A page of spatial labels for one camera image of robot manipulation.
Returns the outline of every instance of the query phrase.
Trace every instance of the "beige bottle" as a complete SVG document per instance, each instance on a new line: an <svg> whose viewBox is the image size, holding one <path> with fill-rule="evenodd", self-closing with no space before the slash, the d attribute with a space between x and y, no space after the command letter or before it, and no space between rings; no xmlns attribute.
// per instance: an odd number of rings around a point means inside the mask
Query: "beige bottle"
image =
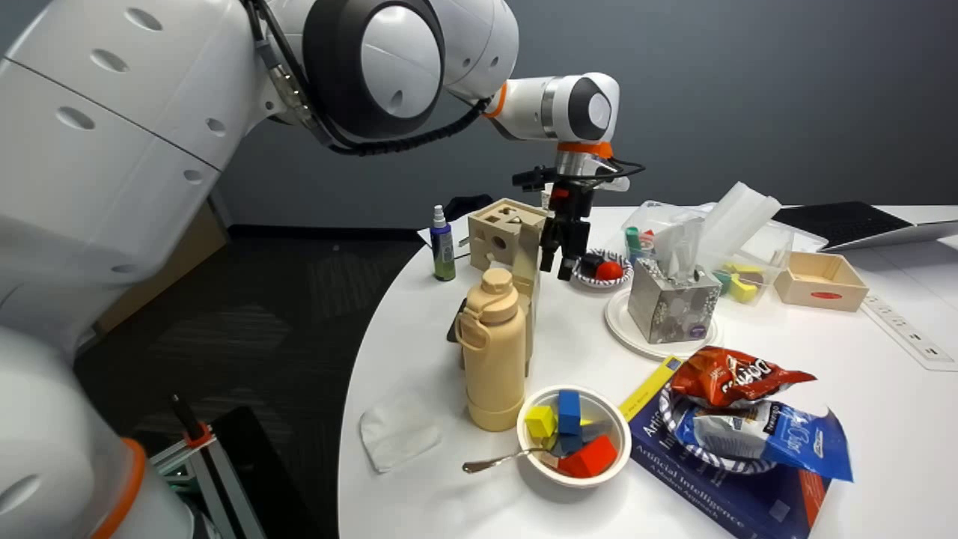
<svg viewBox="0 0 958 539"><path fill-rule="evenodd" d="M471 289L456 338L465 356L468 413L480 428L505 430L525 400L526 310L511 273L493 267Z"/></svg>

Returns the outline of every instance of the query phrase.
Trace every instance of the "floor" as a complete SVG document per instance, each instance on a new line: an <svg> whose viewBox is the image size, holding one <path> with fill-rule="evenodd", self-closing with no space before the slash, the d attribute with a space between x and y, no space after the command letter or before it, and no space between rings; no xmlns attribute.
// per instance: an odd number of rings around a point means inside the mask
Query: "floor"
<svg viewBox="0 0 958 539"><path fill-rule="evenodd" d="M420 249L409 234L234 234L231 246L79 358L98 413L146 449L177 436L170 392L200 419L251 406L306 500L335 529L339 416L366 322Z"/></svg>

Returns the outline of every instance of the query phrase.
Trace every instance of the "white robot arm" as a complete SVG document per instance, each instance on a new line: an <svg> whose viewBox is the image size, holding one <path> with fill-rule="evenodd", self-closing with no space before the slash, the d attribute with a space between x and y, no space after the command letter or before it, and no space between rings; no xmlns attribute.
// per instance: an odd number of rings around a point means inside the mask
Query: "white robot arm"
<svg viewBox="0 0 958 539"><path fill-rule="evenodd" d="M484 112L510 136L565 144L561 169L592 177L618 84L510 81L514 55L505 0L55 0L0 55L0 535L91 535L125 497L140 455L59 358L168 259L260 118L384 153ZM412 133L442 88L471 112ZM104 532L191 532L149 473L140 500Z"/></svg>

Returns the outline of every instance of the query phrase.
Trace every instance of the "dark wall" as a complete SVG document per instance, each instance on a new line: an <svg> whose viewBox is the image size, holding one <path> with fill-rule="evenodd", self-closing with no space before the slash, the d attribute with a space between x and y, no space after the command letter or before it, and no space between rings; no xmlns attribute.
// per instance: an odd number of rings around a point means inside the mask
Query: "dark wall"
<svg viewBox="0 0 958 539"><path fill-rule="evenodd" d="M0 43L41 3L0 6ZM514 73L601 67L622 84L618 153L634 193L701 199L734 180L785 199L958 199L958 3L511 0ZM442 102L439 118L460 111ZM514 193L552 165L492 126L388 159L339 159L260 126L222 180L246 223L415 226L448 193Z"/></svg>

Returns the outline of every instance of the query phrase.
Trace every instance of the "red packaging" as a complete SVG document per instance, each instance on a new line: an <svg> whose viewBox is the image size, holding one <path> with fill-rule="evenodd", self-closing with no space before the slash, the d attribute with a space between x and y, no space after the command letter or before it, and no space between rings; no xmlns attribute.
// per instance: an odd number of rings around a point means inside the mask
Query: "red packaging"
<svg viewBox="0 0 958 539"><path fill-rule="evenodd" d="M743 350L701 347L671 377L671 389L709 409L739 409L806 380L815 380L815 373L788 371Z"/></svg>

